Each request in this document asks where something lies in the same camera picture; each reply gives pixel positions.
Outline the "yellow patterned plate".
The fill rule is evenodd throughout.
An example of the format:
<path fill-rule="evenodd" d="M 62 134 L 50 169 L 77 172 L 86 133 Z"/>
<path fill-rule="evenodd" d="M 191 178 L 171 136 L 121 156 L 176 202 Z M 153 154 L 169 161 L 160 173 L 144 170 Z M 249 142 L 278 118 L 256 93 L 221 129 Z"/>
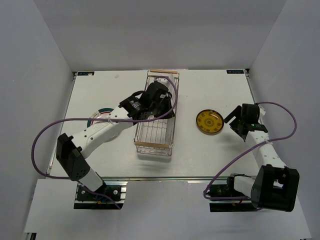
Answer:
<path fill-rule="evenodd" d="M 195 119 L 198 129 L 207 135 L 216 135 L 224 127 L 224 119 L 220 113 L 213 109 L 200 111 Z"/>

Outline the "wire dish rack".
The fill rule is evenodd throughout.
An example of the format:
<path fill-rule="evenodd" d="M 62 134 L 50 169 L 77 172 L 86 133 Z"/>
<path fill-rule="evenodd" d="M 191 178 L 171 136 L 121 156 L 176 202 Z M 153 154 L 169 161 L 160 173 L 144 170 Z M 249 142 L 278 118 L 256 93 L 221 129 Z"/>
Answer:
<path fill-rule="evenodd" d="M 170 158 L 172 156 L 177 115 L 177 95 L 179 91 L 180 74 L 176 70 L 149 70 L 147 72 L 145 89 L 155 82 L 156 78 L 167 78 L 170 82 L 169 92 L 172 94 L 171 105 L 175 117 L 170 119 L 151 120 L 136 125 L 133 143 L 140 156 Z"/>

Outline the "white plate with coloured rim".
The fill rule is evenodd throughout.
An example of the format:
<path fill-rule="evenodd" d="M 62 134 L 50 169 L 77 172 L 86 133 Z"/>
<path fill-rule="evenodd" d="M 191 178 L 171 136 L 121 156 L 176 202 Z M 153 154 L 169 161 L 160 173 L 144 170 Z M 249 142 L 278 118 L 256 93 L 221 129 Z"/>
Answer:
<path fill-rule="evenodd" d="M 106 118 L 107 115 L 109 115 L 114 109 L 110 108 L 110 107 L 104 107 L 101 109 L 98 109 L 97 111 L 95 111 L 90 118 L 91 119 L 103 119 Z M 97 124 L 98 121 L 97 120 L 88 120 L 86 123 L 86 127 L 89 128 L 90 126 Z M 118 136 L 120 135 L 120 133 L 116 133 L 115 135 L 113 135 L 112 137 L 106 139 L 105 143 L 113 141 L 114 139 L 116 139 Z"/>

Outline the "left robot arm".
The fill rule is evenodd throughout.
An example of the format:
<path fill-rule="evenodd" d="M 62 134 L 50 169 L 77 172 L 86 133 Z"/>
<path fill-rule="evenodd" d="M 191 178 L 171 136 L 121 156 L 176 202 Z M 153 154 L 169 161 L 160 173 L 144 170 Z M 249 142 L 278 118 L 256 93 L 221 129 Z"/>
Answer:
<path fill-rule="evenodd" d="M 133 93 L 105 118 L 95 120 L 90 127 L 57 139 L 56 159 L 71 181 L 79 182 L 90 196 L 99 200 L 105 196 L 107 185 L 90 167 L 86 159 L 100 145 L 137 123 L 175 117 L 177 88 L 169 78 L 155 80 L 146 90 Z"/>

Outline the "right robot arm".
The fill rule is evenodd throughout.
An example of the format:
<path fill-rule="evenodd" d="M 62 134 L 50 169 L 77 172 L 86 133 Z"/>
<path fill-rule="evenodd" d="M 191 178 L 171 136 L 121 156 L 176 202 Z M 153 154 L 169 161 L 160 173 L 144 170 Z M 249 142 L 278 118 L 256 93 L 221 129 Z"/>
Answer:
<path fill-rule="evenodd" d="M 237 106 L 224 122 L 252 148 L 259 171 L 255 178 L 233 173 L 225 187 L 226 195 L 236 200 L 249 197 L 256 209 L 291 212 L 295 207 L 300 175 L 278 156 L 267 128 L 259 122 L 258 104 Z"/>

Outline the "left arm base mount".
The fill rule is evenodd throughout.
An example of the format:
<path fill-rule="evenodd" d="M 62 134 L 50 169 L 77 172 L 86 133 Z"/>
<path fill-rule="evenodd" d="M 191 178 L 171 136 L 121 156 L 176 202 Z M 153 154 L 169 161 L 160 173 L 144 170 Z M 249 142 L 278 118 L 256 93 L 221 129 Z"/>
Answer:
<path fill-rule="evenodd" d="M 77 184 L 73 208 L 76 210 L 120 210 L 126 199 L 126 181 L 105 181 L 100 194 L 92 194 Z"/>

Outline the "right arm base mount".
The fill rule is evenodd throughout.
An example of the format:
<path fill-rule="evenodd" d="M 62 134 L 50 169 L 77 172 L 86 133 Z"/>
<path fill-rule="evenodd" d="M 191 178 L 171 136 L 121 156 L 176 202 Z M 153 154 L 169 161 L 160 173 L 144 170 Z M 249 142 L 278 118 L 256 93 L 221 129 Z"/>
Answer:
<path fill-rule="evenodd" d="M 233 173 L 227 177 L 225 183 L 219 180 L 210 186 L 205 196 L 209 198 L 211 213 L 257 212 L 260 210 L 252 205 L 248 196 L 234 189 L 236 177 L 249 176 Z"/>

